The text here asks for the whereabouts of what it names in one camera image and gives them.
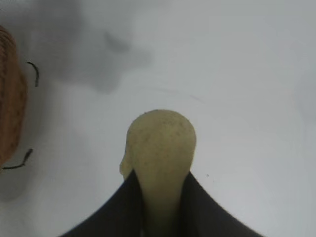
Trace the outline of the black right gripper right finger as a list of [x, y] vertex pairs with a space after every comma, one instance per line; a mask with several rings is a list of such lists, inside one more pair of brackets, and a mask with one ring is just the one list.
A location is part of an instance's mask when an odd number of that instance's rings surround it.
[[189, 173], [181, 195], [181, 236], [255, 237], [257, 233], [223, 209]]

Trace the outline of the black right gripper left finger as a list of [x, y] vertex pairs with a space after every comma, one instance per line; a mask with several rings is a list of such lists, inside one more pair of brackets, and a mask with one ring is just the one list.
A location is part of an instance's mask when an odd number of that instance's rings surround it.
[[62, 236], [139, 237], [143, 200], [136, 173], [132, 171], [113, 196], [95, 213]]

